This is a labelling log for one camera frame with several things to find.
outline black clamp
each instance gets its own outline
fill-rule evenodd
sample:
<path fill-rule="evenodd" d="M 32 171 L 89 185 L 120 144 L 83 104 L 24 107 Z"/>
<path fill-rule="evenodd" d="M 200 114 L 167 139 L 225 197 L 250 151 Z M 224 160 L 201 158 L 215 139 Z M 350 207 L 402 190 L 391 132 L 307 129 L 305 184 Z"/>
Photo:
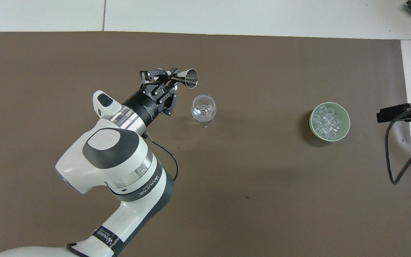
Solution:
<path fill-rule="evenodd" d="M 158 106 L 158 112 L 171 116 L 177 101 L 175 94 L 178 69 L 166 70 L 141 70 L 139 75 L 145 82 L 141 85 L 142 93 L 152 98 Z"/>
<path fill-rule="evenodd" d="M 411 104 L 399 104 L 384 109 L 380 109 L 380 112 L 377 113 L 377 122 L 390 122 L 399 114 L 409 111 L 410 109 Z M 399 120 L 411 122 L 411 114 L 401 117 Z"/>

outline brown mat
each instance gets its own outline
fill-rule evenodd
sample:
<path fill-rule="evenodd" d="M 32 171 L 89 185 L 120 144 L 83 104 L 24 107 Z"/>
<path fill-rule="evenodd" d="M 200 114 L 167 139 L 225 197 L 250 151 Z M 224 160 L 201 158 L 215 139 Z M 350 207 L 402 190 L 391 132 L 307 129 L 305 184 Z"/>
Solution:
<path fill-rule="evenodd" d="M 0 252 L 81 241 L 116 210 L 109 189 L 80 195 L 54 165 L 95 125 L 96 90 L 122 102 L 158 67 L 195 68 L 199 85 L 149 127 L 181 173 L 122 256 L 411 256 L 411 168 L 390 183 L 375 118 L 406 102 L 400 41 L 132 32 L 0 33 Z M 191 118 L 201 93 L 217 102 L 209 128 Z M 336 143 L 308 127 L 325 101 L 352 119 Z M 408 125 L 392 138 L 398 169 Z"/>

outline clear glass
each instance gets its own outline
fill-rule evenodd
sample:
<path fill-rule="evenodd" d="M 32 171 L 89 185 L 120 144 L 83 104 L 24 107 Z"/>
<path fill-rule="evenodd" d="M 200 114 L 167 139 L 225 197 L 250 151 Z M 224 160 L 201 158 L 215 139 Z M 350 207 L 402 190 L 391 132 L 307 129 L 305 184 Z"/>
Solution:
<path fill-rule="evenodd" d="M 193 115 L 194 123 L 199 127 L 209 126 L 216 112 L 215 100 L 209 95 L 198 95 L 193 100 L 193 104 L 191 104 L 191 114 Z"/>

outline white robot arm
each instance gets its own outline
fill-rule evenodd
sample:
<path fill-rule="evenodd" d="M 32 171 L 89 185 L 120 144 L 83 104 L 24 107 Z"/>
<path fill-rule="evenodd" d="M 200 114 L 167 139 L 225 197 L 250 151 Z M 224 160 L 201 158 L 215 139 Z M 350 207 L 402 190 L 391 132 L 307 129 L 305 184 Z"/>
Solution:
<path fill-rule="evenodd" d="M 141 135 L 158 114 L 172 115 L 178 83 L 196 86 L 190 69 L 140 71 L 141 88 L 123 104 L 102 91 L 93 95 L 100 117 L 59 159 L 55 168 L 80 193 L 108 186 L 120 207 L 83 241 L 65 248 L 21 247 L 0 257 L 116 257 L 144 224 L 161 210 L 173 192 L 173 179 Z"/>

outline black cable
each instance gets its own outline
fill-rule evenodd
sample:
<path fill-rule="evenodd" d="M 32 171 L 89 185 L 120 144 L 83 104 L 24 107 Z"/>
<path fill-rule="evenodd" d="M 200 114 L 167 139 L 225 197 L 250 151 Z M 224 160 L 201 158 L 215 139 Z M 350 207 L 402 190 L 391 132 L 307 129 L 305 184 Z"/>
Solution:
<path fill-rule="evenodd" d="M 396 179 L 394 179 L 393 178 L 393 173 L 391 172 L 390 151 L 389 151 L 389 148 L 388 148 L 388 136 L 390 135 L 390 130 L 391 130 L 391 127 L 394 125 L 394 123 L 396 121 L 398 121 L 399 119 L 401 119 L 402 117 L 407 116 L 409 114 L 411 114 L 411 110 L 405 111 L 405 112 L 397 115 L 393 120 L 391 120 L 390 124 L 388 125 L 388 128 L 386 129 L 386 134 L 385 134 L 386 166 L 388 167 L 388 174 L 390 175 L 390 180 L 391 180 L 391 183 L 393 183 L 393 185 L 397 184 L 399 182 L 399 180 L 401 179 L 401 177 L 403 176 L 403 174 L 406 172 L 408 166 L 411 164 L 411 157 L 410 157 L 410 159 L 408 159 L 406 164 L 402 167 L 402 169 L 399 172 Z"/>
<path fill-rule="evenodd" d="M 155 141 L 152 141 L 152 143 L 154 143 L 155 145 L 158 145 L 158 146 L 161 147 L 163 150 L 165 150 L 167 153 L 169 153 L 169 155 L 172 157 L 172 159 L 173 159 L 174 162 L 176 163 L 176 168 L 177 168 L 177 170 L 176 170 L 176 175 L 175 175 L 174 178 L 172 179 L 173 181 L 176 181 L 177 176 L 178 176 L 178 163 L 177 163 L 176 158 L 175 158 L 174 155 L 173 155 L 169 150 L 167 150 L 163 145 L 160 145 L 160 144 L 158 144 L 158 143 L 155 142 Z"/>

